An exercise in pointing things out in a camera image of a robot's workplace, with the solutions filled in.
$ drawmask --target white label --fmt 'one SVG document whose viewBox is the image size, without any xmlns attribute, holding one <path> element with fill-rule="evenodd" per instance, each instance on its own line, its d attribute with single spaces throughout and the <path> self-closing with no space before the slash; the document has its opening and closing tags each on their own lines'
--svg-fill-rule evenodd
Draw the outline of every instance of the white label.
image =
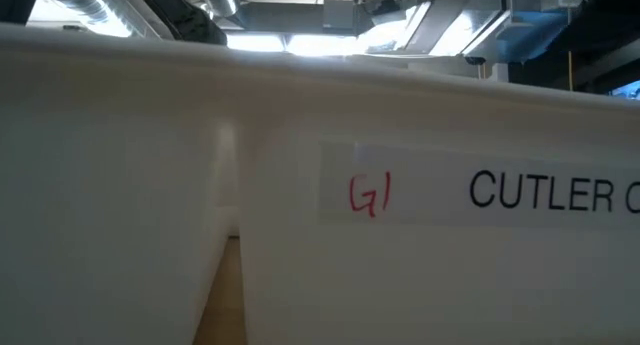
<svg viewBox="0 0 640 345">
<path fill-rule="evenodd" d="M 640 226 L 640 171 L 323 144 L 318 211 L 324 222 Z"/>
</svg>

